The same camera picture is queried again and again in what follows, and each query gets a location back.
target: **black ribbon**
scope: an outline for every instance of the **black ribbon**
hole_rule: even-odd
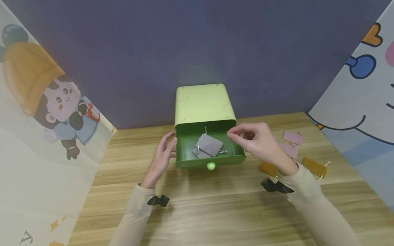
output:
[[[170,201],[170,198],[162,195],[160,198],[158,196],[154,196],[149,201],[147,202],[148,205],[155,206],[155,205],[160,205],[162,207],[166,207],[168,202]]]
[[[274,183],[269,178],[264,179],[261,182],[261,186],[263,186],[264,189],[266,191],[268,191],[268,192],[275,192],[275,191],[277,191],[277,192],[284,193],[284,194],[288,194],[288,193],[293,193],[294,192],[294,190],[292,190],[289,187],[285,186],[280,181]]]

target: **light green box top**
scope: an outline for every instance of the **light green box top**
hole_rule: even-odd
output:
[[[224,84],[183,86],[177,89],[175,126],[216,120],[236,121]]]

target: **orange heart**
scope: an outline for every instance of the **orange heart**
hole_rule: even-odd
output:
[[[367,35],[364,37],[364,39],[362,40],[362,43],[370,45],[372,47],[378,47],[383,42],[383,38],[378,35],[379,32],[380,32],[380,24],[375,23],[372,26],[372,28],[369,30]]]

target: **purple wall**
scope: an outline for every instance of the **purple wall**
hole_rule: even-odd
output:
[[[3,0],[118,129],[224,83],[238,118],[308,111],[390,0]]]

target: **orange hat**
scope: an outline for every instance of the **orange hat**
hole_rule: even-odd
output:
[[[34,116],[45,88],[65,73],[41,46],[19,42],[7,48],[3,72],[8,88],[29,116]]]

